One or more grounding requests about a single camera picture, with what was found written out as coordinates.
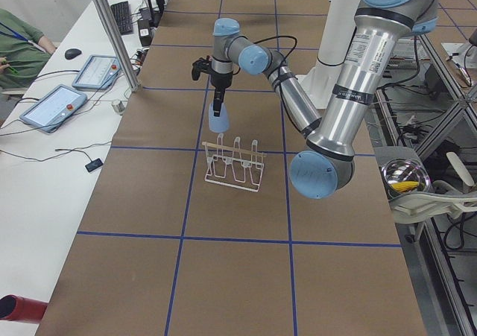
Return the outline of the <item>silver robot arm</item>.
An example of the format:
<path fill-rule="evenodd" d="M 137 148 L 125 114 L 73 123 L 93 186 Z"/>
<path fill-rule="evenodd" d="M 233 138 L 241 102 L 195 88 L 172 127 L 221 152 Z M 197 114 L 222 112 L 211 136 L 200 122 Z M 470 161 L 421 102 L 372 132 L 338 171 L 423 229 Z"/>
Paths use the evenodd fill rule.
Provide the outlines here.
<path fill-rule="evenodd" d="M 264 75 L 307 148 L 291 161 L 293 187 L 312 199 L 328 197 L 351 181 L 353 140 L 373 102 L 395 45 L 426 34 L 437 21 L 439 0 L 330 0 L 317 62 L 296 76 L 284 54 L 252 42 L 239 23 L 220 18 L 213 28 L 213 53 L 193 65 L 192 77 L 208 74 L 214 87 L 209 129 L 229 128 L 224 106 L 235 68 Z"/>

